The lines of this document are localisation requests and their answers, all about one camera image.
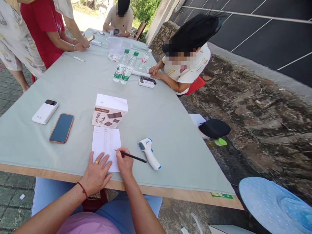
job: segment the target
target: blue stool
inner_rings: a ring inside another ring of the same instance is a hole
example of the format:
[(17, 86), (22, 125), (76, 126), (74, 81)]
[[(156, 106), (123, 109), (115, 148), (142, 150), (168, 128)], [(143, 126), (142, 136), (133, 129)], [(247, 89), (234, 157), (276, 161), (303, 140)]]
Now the blue stool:
[(278, 184), (260, 177), (243, 179), (241, 198), (272, 234), (312, 234), (312, 207)]

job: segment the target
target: black pen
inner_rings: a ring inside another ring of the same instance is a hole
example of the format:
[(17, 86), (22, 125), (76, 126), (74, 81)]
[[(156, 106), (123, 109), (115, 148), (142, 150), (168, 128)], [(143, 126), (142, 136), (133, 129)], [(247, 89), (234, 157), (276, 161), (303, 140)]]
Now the black pen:
[(120, 152), (121, 152), (122, 154), (124, 154), (124, 155), (127, 155), (127, 156), (130, 157), (130, 158), (134, 158), (134, 159), (139, 160), (139, 161), (141, 161), (141, 162), (147, 163), (147, 161), (144, 160), (144, 159), (138, 158), (138, 157), (136, 157), (136, 156), (133, 156), (133, 155), (131, 155), (131, 154), (128, 154), (128, 153), (125, 153), (125, 152), (122, 152), (122, 151), (120, 151)]

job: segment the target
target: wooden table edge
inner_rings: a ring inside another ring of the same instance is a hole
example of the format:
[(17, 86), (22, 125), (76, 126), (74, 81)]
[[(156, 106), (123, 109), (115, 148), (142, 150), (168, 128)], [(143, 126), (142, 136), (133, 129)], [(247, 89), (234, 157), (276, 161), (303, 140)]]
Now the wooden table edge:
[[(8, 164), (0, 163), (0, 171), (11, 172), (16, 174), (22, 174), (27, 176), (38, 176), (47, 179), (54, 179), (60, 181), (67, 181), (72, 183), (77, 183), (82, 176), (72, 175), (62, 172), (55, 172), (45, 169), (30, 168), (23, 166), (14, 166)], [(234, 199), (219, 198), (213, 197), (210, 192), (204, 191), (194, 191), (194, 190), (185, 190), (185, 189), (176, 189), (176, 188), (160, 188), (139, 185), (143, 194), (153, 195), (158, 197), (166, 197), (183, 201), (197, 202), (207, 205), (216, 205), (227, 208), (233, 208), (238, 210), (244, 210), (240, 200), (237, 196), (233, 196)], [(122, 190), (124, 191), (124, 183), (121, 181), (111, 180), (107, 183), (106, 188)]]

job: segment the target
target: light green tablecloth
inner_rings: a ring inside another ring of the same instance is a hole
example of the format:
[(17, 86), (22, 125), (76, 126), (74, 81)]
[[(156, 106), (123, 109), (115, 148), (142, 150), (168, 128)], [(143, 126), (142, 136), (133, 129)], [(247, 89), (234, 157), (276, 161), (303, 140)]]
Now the light green tablecloth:
[[(118, 126), (123, 147), (146, 158), (137, 143), (147, 137), (153, 141), (162, 168), (155, 171), (135, 160), (133, 173), (138, 184), (235, 194), (171, 88), (159, 80), (153, 89), (139, 86), (134, 75), (126, 85), (113, 81), (117, 63), (107, 58), (105, 34), (95, 35), (102, 47), (65, 52), (0, 118), (0, 163), (83, 175), (92, 145), (92, 114), (100, 93), (128, 100), (129, 113)], [(88, 29), (86, 36), (92, 35)], [(148, 50), (144, 43), (125, 40), (134, 45), (131, 55), (137, 50), (142, 58)], [(155, 64), (150, 57), (147, 66)], [(46, 125), (33, 122), (32, 116), (46, 99), (59, 102), (59, 107)], [(75, 119), (68, 141), (54, 144), (49, 137), (61, 113)], [(113, 173), (112, 179), (122, 180), (119, 173)]]

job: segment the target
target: green lid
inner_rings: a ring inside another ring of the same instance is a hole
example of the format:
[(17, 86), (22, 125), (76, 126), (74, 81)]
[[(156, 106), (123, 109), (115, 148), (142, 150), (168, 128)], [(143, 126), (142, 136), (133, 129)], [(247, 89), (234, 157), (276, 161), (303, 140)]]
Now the green lid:
[(225, 140), (221, 139), (221, 138), (216, 139), (214, 142), (215, 142), (216, 145), (219, 145), (219, 146), (227, 145), (227, 142)]

